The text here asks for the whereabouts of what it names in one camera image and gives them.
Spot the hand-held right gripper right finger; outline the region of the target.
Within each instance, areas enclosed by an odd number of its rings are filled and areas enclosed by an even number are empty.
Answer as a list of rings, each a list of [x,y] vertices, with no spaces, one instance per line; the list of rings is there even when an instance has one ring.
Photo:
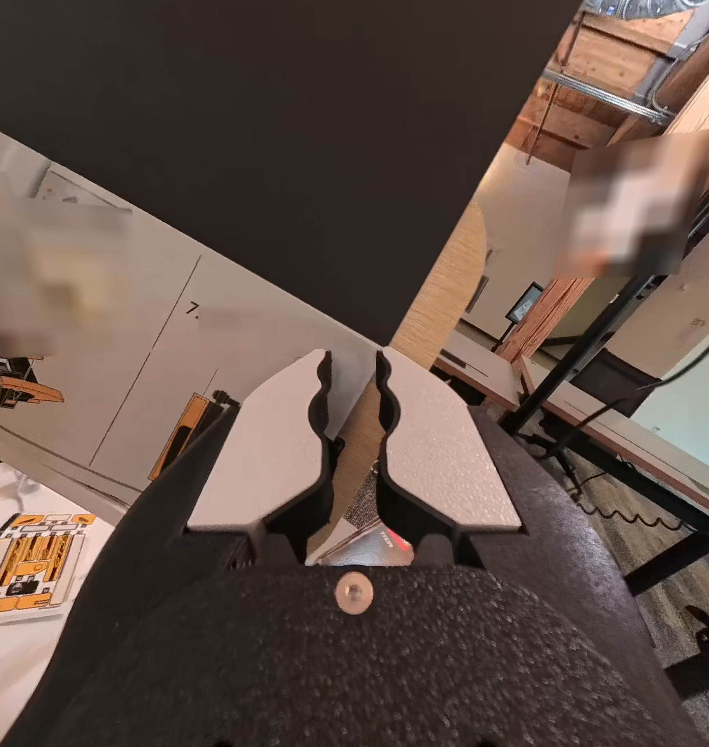
[[[391,347],[376,359],[378,513],[400,536],[518,532],[522,521],[466,402]]]

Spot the small dark wall display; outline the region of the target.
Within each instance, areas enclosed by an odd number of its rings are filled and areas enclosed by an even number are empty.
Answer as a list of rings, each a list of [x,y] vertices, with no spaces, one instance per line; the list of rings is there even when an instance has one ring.
[[[505,318],[513,325],[519,324],[524,316],[534,306],[536,301],[541,297],[544,287],[536,282],[532,282],[521,294],[517,301],[511,306]]]

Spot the white and wooden book stand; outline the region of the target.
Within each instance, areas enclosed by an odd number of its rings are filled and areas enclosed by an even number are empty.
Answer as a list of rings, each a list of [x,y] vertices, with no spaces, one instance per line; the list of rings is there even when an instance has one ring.
[[[549,723],[585,654],[543,691],[530,637],[569,624],[454,559],[489,532],[306,561],[381,520],[377,354],[578,5],[0,2],[5,135],[378,346],[359,447],[325,434],[258,534],[187,529],[241,406],[138,495],[1,745],[498,745],[522,697]]]

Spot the black metal pole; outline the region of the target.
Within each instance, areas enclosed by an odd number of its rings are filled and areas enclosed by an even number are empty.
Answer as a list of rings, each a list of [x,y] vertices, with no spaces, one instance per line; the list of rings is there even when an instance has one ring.
[[[695,246],[694,236],[703,227],[709,219],[709,188],[704,192],[701,200],[697,205],[695,218],[686,235],[686,243],[682,257],[686,257]],[[599,314],[599,316],[590,324],[583,335],[577,340],[564,358],[547,373],[546,378],[540,386],[528,395],[520,404],[515,412],[504,416],[500,425],[502,429],[510,434],[515,435],[527,424],[530,417],[540,409],[546,399],[552,395],[555,390],[563,383],[566,377],[573,372],[574,368],[583,360],[595,345],[602,341],[604,335],[611,329],[612,325],[618,322],[624,313],[629,309],[637,296],[641,294],[656,279],[663,278],[663,275],[641,275],[630,279],[621,289],[620,293],[614,298],[609,305]]]

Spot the orange sticker sheet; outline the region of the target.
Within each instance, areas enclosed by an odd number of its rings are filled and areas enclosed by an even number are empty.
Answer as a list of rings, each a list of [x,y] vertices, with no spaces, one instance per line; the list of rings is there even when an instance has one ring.
[[[91,512],[13,515],[0,529],[0,626],[59,618],[74,599]]]

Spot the black lego car box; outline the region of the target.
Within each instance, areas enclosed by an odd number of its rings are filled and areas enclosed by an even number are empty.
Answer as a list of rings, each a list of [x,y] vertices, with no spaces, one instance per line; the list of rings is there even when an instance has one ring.
[[[329,539],[311,554],[307,565],[404,566],[415,551],[410,543],[392,532],[375,516],[356,528],[342,518]]]

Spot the wooden post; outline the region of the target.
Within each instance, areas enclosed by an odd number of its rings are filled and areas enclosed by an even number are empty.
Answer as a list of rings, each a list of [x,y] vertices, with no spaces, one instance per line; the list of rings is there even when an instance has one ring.
[[[592,283],[592,278],[551,281],[495,354],[517,368],[522,357],[531,357],[541,347]]]

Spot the lego instruction booklet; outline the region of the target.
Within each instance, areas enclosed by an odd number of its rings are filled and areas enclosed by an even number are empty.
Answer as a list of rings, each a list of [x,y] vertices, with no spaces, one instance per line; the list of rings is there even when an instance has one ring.
[[[350,451],[375,343],[0,132],[0,461],[122,512],[315,349]]]

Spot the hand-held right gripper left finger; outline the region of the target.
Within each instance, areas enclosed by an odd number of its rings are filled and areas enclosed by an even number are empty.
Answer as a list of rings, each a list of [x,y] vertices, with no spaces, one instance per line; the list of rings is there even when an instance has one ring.
[[[256,535],[266,520],[325,479],[331,364],[330,351],[314,349],[246,397],[188,530]]]

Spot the long office desk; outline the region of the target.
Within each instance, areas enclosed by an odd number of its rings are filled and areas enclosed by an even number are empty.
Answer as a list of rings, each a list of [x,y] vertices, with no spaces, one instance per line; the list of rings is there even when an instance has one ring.
[[[638,595],[709,555],[709,466],[630,418],[611,410],[578,428],[602,407],[562,382],[543,403],[539,426],[561,444],[677,518],[690,535],[625,578]]]
[[[515,412],[520,406],[519,395],[523,387],[511,364],[459,331],[451,332],[434,361],[434,367],[464,382],[505,410]]]

